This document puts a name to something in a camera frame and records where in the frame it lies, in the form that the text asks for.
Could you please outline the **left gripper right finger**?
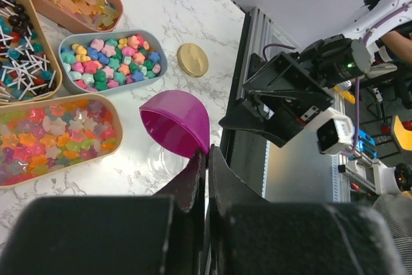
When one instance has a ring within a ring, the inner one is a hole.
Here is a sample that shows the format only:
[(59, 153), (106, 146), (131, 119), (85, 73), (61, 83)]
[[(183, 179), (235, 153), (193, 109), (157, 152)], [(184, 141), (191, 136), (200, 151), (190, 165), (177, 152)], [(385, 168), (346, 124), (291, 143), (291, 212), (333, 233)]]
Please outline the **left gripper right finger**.
[(270, 202), (233, 172), (215, 145), (209, 153), (209, 199), (212, 223), (247, 222), (270, 209)]

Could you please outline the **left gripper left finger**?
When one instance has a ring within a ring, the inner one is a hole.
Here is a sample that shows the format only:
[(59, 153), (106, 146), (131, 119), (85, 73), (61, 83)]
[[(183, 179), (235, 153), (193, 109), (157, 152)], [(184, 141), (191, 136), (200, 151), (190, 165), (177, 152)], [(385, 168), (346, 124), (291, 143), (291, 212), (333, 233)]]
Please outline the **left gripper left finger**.
[(206, 155), (197, 149), (185, 168), (153, 196), (172, 196), (185, 213), (205, 211)]

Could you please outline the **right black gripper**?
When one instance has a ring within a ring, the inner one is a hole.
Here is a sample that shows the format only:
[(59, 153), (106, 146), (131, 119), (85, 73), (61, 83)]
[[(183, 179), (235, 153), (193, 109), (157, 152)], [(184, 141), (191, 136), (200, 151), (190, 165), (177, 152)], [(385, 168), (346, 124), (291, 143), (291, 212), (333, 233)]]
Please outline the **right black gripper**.
[(247, 116), (224, 117), (225, 129), (260, 135), (278, 147), (297, 136), (334, 103), (332, 96), (313, 80), (291, 56), (281, 52), (244, 84)]

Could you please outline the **magenta plastic scoop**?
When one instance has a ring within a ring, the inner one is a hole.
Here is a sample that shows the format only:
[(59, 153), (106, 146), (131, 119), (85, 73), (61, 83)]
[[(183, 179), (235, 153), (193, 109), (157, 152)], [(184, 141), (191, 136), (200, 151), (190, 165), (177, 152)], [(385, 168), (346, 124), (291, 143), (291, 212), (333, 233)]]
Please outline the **magenta plastic scoop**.
[(205, 106), (182, 90), (156, 94), (139, 107), (149, 136), (166, 150), (190, 158), (197, 150), (209, 154), (210, 119)]

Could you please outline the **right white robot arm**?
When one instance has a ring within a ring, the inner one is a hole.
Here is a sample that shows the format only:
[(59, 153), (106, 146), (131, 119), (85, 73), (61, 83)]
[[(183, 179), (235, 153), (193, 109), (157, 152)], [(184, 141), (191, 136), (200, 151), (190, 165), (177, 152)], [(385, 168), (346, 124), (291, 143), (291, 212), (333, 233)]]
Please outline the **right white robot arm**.
[(298, 52), (283, 47), (243, 83), (244, 94), (220, 120), (225, 129), (257, 134), (283, 147), (302, 131), (337, 137), (338, 150), (350, 146), (351, 119), (332, 108), (329, 89), (368, 74), (377, 41), (411, 21), (411, 0), (364, 0), (351, 23), (336, 35)]

